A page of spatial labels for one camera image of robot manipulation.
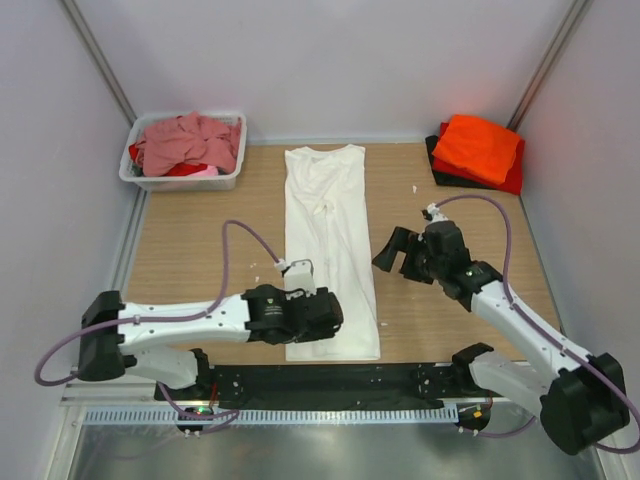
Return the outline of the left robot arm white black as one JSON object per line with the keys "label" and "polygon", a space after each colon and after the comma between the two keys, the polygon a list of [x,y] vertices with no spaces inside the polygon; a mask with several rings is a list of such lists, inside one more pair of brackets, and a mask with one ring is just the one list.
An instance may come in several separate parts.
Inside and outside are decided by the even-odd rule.
{"label": "left robot arm white black", "polygon": [[203,354],[178,351],[176,345],[313,342],[333,338],[342,323],[340,303],[325,287],[307,293],[260,285],[224,298],[215,309],[206,302],[125,303],[119,292],[106,291],[82,317],[78,377],[102,382],[131,373],[199,400],[212,387],[208,362]]}

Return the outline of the white plastic laundry basket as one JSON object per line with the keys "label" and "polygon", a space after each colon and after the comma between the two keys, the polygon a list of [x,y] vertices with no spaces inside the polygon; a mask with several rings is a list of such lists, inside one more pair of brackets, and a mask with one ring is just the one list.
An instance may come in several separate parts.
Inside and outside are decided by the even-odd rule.
{"label": "white plastic laundry basket", "polygon": [[146,114],[131,128],[119,178],[147,192],[232,190],[246,140],[239,112]]}

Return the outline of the left aluminium corner post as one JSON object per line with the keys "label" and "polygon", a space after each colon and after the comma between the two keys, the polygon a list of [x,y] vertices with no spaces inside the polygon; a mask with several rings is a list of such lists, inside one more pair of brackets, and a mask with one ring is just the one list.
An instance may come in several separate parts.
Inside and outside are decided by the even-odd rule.
{"label": "left aluminium corner post", "polygon": [[128,124],[132,125],[137,118],[136,113],[77,2],[74,0],[60,0],[59,5],[68,18],[80,43],[87,51],[116,106]]}

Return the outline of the pink crumpled shirt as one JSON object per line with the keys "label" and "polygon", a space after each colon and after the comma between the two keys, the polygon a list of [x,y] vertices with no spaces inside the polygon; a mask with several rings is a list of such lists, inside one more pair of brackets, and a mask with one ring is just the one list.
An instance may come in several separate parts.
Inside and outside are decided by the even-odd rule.
{"label": "pink crumpled shirt", "polygon": [[237,167],[242,127],[240,119],[228,124],[198,112],[159,120],[132,143],[140,151],[132,161],[145,177],[166,177],[182,162],[209,166],[190,176],[231,174]]}

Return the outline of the red folded t shirt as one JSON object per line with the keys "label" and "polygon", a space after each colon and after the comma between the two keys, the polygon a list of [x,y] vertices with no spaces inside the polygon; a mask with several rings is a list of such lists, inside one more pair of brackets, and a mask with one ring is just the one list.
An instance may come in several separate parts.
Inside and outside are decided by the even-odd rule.
{"label": "red folded t shirt", "polygon": [[523,184],[522,159],[525,150],[525,141],[520,140],[516,148],[515,159],[512,167],[508,171],[505,181],[501,184],[492,184],[487,180],[474,176],[473,174],[447,164],[435,156],[435,148],[444,135],[449,124],[442,122],[438,135],[431,135],[425,138],[427,156],[432,171],[432,175],[437,185],[450,187],[463,187],[496,190],[510,193],[516,196],[521,194]]}

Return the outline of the orange folded t shirt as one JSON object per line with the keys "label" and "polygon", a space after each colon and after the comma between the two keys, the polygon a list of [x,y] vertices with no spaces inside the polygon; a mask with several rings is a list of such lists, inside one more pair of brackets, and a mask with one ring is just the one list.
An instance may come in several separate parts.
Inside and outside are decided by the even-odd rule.
{"label": "orange folded t shirt", "polygon": [[521,137],[481,117],[454,114],[434,149],[446,165],[493,185],[503,184],[516,163]]}

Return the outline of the white t shirt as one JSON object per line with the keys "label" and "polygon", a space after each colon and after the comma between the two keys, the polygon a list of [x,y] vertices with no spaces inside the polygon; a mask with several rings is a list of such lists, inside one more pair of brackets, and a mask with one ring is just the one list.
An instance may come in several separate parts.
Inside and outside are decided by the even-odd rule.
{"label": "white t shirt", "polygon": [[381,356],[362,146],[285,152],[285,259],[308,259],[339,301],[343,323],[327,340],[286,347],[289,362],[373,361]]}

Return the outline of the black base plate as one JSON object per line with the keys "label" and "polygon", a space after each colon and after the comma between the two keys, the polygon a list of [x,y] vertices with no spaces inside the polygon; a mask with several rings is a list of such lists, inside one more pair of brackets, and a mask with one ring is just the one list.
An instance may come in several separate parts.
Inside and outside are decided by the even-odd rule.
{"label": "black base plate", "polygon": [[448,398],[488,395],[452,364],[218,365],[205,380],[171,390],[178,402],[238,410],[393,411],[438,409]]}

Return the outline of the right aluminium corner post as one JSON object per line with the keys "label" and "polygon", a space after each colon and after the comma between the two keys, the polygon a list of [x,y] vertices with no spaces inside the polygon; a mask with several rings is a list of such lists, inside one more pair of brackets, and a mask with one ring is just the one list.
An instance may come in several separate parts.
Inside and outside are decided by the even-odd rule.
{"label": "right aluminium corner post", "polygon": [[543,89],[545,82],[569,46],[582,21],[588,14],[593,0],[573,0],[564,14],[558,28],[549,42],[538,66],[536,67],[523,95],[521,96],[506,127],[518,131],[530,111],[536,97]]}

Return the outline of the aluminium frame rail front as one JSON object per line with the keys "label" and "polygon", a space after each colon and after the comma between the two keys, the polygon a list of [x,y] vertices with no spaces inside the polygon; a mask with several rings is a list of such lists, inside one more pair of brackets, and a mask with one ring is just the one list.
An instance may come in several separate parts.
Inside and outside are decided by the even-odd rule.
{"label": "aluminium frame rail front", "polygon": [[63,390],[62,406],[144,405],[154,402],[156,383],[135,375],[104,382],[72,380]]}

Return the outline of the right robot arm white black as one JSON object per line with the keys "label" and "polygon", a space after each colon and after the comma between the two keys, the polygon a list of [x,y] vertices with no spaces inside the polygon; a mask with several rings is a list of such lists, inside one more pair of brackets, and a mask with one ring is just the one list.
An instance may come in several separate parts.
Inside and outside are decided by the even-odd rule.
{"label": "right robot arm white black", "polygon": [[452,357],[450,381],[459,394],[499,394],[537,418],[550,440],[575,455],[626,427],[639,411],[626,395],[624,374],[609,354],[594,356],[552,328],[509,290],[490,264],[471,258],[461,230],[433,221],[421,233],[397,227],[372,263],[401,275],[438,283],[445,295],[498,329],[525,357],[518,364],[485,343]]}

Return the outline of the aluminium corner post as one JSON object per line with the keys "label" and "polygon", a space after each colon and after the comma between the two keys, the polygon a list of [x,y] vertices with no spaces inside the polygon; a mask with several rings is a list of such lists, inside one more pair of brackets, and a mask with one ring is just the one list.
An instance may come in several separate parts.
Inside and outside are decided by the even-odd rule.
{"label": "aluminium corner post", "polygon": [[521,96],[506,127],[518,131],[530,111],[536,97],[543,89],[545,82],[569,46],[582,21],[588,14],[593,0],[573,0],[564,14],[558,28],[549,42],[538,66],[536,67],[523,95]]}
{"label": "aluminium corner post", "polygon": [[128,124],[132,125],[137,118],[136,113],[77,2],[74,0],[60,0],[59,5],[68,18],[80,43],[87,51],[116,106]]}

